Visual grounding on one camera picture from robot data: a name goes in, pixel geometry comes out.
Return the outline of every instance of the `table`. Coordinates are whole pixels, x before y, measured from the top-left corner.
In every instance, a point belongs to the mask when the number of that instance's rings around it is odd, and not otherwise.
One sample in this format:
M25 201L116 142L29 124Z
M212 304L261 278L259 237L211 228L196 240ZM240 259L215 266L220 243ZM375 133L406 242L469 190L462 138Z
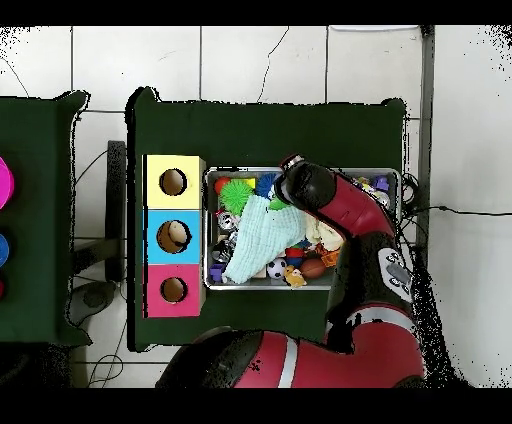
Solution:
M329 167L402 170L405 105L162 102L141 87L128 123L128 345L182 345L221 325L320 341L326 291L208 291L199 317L142 317L142 155L197 155L207 166L277 166L300 153Z
M0 268L0 342L82 345L65 319L72 272L71 130L84 92L54 100L0 98L0 156L15 176L0 210L11 255Z

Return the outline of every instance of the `blue object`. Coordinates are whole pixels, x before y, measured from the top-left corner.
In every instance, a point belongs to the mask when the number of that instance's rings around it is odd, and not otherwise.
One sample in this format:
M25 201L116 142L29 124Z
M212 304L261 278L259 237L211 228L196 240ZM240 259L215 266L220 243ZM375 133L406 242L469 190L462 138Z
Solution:
M377 177L375 179L375 182L373 183L373 187L376 188L377 190L387 192L389 190L388 179L384 176Z
M302 241L299 241L294 247L298 247L300 249L306 249L309 246L311 246L311 243L309 242L309 240L308 239L304 239Z
M2 234L0 234L0 267L2 267L5 264L8 257L9 244L7 243L5 237Z
M274 184L274 180L276 179L277 174L263 174L256 183L256 187L254 192L256 195L260 197L264 197L265 199L270 199L269 192L272 188L272 184Z
M286 257L286 263L293 265L295 268L299 268L302 265L303 258L288 258Z
M188 227L192 238L183 252L167 253L160 248L156 235L160 226L166 221L180 221ZM199 211L182 210L156 210L148 211L148 264L150 265L185 265L199 264L199 248L201 237ZM141 255L144 255L144 248L141 248Z

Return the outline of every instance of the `green spiky ball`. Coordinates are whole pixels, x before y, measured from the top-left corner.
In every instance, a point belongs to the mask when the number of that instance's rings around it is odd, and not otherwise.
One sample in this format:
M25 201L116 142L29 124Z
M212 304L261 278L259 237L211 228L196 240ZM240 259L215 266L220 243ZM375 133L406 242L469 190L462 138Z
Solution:
M220 202L228 212L241 216L249 197L254 194L251 186L245 181L233 179L225 184L220 191Z
M275 197L270 201L270 204L268 205L268 208L271 211L280 211L281 209L287 208L288 204L284 203L283 201L279 200L278 197Z

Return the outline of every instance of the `white ball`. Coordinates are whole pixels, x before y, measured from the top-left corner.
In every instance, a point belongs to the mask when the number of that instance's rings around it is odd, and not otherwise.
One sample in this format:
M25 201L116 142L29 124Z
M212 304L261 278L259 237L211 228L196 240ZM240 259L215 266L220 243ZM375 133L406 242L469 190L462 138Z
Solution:
M267 265L267 272L270 278L282 280L284 278L284 269L286 261L283 258L276 258Z

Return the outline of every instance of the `pink cube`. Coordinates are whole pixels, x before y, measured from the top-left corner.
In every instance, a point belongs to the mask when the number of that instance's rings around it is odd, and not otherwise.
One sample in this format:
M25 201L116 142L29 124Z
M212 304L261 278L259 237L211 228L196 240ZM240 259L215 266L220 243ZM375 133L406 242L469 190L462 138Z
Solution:
M206 297L200 273L199 264L148 265L148 318L199 316Z

